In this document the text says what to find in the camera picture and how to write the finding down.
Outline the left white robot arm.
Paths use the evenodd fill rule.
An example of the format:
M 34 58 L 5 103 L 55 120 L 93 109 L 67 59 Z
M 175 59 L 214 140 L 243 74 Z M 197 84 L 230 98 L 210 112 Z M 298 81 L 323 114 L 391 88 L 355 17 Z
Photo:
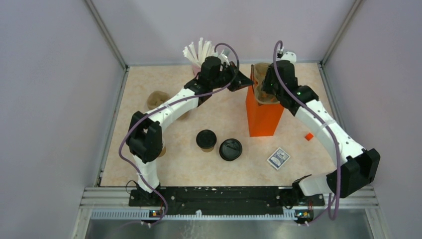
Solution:
M 163 132 L 178 118 L 202 105 L 212 94 L 228 89 L 231 92 L 253 85 L 233 62 L 222 63 L 217 57 L 207 57 L 201 70 L 172 98 L 156 108 L 133 114 L 124 138 L 136 163 L 141 200 L 148 206 L 159 201 L 160 185 L 156 159 L 163 151 Z

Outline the single black cup lid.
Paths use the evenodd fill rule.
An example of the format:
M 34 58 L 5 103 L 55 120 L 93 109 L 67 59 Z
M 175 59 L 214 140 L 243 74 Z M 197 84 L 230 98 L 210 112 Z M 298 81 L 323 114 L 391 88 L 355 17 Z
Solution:
M 209 129 L 201 130 L 196 136 L 196 143 L 201 149 L 213 148 L 216 144 L 216 134 Z

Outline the single brown paper cup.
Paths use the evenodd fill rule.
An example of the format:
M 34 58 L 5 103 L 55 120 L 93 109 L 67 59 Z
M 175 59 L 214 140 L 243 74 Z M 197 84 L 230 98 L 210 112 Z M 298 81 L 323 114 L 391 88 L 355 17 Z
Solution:
M 214 150 L 214 147 L 212 147 L 212 148 L 202 148 L 201 150 L 202 150 L 203 152 L 208 153 L 208 152 L 212 152 L 212 151 Z

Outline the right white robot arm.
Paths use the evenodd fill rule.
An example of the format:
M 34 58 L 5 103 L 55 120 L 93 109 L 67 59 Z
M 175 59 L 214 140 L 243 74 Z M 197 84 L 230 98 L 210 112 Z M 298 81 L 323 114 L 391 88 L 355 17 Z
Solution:
M 333 160 L 333 172 L 304 176 L 293 183 L 292 199 L 305 205 L 316 194 L 333 193 L 346 198 L 372 183 L 380 162 L 375 149 L 365 149 L 353 140 L 324 108 L 309 86 L 298 84 L 293 63 L 279 60 L 269 65 L 262 90 L 304 125 L 324 146 Z

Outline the stack of black cup lids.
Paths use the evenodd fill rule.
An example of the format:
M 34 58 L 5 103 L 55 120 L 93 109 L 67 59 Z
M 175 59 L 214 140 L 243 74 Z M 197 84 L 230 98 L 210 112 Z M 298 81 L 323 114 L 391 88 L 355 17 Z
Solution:
M 242 152 L 242 144 L 235 138 L 226 139 L 219 147 L 219 155 L 225 161 L 236 160 L 241 156 Z

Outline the stack of brown paper cups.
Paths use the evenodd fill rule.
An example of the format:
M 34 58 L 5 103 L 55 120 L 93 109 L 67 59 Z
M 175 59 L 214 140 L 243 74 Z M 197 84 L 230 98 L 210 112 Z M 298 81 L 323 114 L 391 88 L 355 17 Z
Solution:
M 158 157 L 162 157 L 162 156 L 164 156 L 164 155 L 166 154 L 166 151 L 167 151 L 166 146 L 163 146 L 163 147 L 162 147 L 162 150 L 161 150 L 161 152 L 160 152 L 160 154 L 159 154 L 159 156 L 158 156 Z

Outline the orange paper bag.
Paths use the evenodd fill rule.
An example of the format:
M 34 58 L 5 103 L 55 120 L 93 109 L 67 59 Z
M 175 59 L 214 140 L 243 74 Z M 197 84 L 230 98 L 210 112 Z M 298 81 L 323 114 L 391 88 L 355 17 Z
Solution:
M 251 65 L 250 79 L 253 85 L 248 87 L 245 101 L 250 137 L 273 136 L 284 111 L 274 95 L 262 91 L 262 83 L 269 65 Z

